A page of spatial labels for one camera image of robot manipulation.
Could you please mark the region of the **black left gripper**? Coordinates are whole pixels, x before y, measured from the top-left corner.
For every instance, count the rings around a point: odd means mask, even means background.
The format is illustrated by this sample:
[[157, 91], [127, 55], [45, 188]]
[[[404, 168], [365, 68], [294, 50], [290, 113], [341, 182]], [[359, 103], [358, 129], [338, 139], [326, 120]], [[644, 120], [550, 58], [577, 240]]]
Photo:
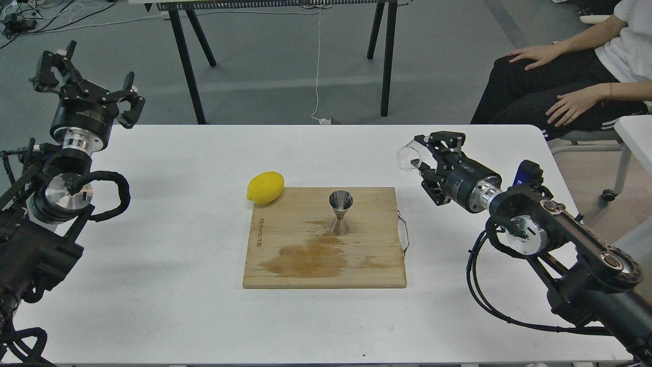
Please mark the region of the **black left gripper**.
[[[44, 51], [37, 63], [34, 77], [30, 78], [33, 90], [53, 93], [60, 99], [53, 118], [50, 135], [63, 144], [66, 135], [75, 133], [88, 137], [91, 152], [108, 146], [114, 119], [124, 128], [137, 124], [145, 106], [145, 99], [133, 86], [135, 72], [130, 71], [119, 91], [107, 91], [99, 103], [86, 101], [91, 98], [91, 87], [79, 70], [72, 64], [77, 42], [71, 40], [65, 53]], [[120, 112], [119, 103], [127, 102], [130, 109]]]

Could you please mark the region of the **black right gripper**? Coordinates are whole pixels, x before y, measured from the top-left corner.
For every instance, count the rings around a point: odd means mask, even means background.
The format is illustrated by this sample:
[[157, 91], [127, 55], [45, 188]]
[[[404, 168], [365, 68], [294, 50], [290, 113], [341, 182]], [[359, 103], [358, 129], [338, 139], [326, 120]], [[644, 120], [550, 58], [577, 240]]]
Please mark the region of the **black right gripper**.
[[466, 211], [478, 213], [488, 209], [492, 198], [501, 193], [502, 177], [498, 173], [463, 158], [464, 133], [433, 132], [416, 135], [414, 140], [437, 162], [437, 169], [421, 166], [421, 186], [436, 206], [452, 200]]

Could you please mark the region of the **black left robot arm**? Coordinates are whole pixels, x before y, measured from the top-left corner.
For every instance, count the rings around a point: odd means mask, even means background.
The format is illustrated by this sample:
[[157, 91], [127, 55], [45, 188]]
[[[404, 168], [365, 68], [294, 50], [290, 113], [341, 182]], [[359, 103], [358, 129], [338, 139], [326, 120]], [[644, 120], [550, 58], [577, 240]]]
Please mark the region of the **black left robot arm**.
[[2, 151], [10, 187], [2, 194], [1, 343], [2, 355], [12, 352], [17, 366], [51, 366], [42, 357], [46, 331], [14, 327], [19, 305], [39, 302], [68, 276], [82, 256], [76, 241], [86, 223], [122, 214], [131, 200], [127, 179], [92, 171], [92, 155], [107, 148], [115, 121], [135, 126], [145, 100], [133, 72], [118, 91], [84, 79], [72, 64], [75, 46], [44, 51], [31, 79], [35, 91], [59, 98], [50, 128], [54, 143], [30, 139], [26, 147]]

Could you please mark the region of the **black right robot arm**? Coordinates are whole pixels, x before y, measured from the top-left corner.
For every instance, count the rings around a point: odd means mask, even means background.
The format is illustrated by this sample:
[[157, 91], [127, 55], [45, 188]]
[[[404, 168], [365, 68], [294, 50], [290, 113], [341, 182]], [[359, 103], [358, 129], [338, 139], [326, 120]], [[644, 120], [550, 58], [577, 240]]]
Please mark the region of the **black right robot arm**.
[[[633, 256], [599, 239], [581, 218], [557, 202], [540, 165], [524, 160], [513, 184], [463, 153], [464, 133], [416, 135], [396, 160], [414, 170], [438, 206], [454, 202], [472, 214], [486, 212], [484, 229], [466, 264], [471, 296], [484, 311], [534, 330], [612, 336], [631, 354], [631, 365], [650, 366], [650, 301], [637, 291], [643, 271]], [[551, 312], [568, 327], [522, 322], [498, 311], [482, 292], [479, 255], [486, 243], [526, 261], [547, 290]]]

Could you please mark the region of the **person left hand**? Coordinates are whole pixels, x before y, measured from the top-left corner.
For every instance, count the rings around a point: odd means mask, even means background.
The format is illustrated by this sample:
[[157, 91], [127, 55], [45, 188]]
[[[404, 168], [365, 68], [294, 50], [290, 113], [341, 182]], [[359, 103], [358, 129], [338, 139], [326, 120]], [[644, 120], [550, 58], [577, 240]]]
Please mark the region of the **person left hand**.
[[575, 122], [584, 112], [612, 94], [612, 84], [602, 83], [557, 96], [557, 102], [547, 111], [547, 123], [563, 127]]

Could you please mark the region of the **person right hand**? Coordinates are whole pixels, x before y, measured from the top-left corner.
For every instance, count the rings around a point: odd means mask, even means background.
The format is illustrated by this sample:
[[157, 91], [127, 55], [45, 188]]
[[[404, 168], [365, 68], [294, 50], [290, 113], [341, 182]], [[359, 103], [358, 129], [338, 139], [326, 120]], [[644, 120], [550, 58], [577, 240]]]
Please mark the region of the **person right hand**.
[[531, 63], [525, 66], [524, 70], [533, 70], [550, 63], [565, 52], [566, 49], [563, 45], [554, 43], [515, 49], [508, 52], [506, 56], [511, 57], [509, 60], [510, 63], [522, 60], [532, 60]]

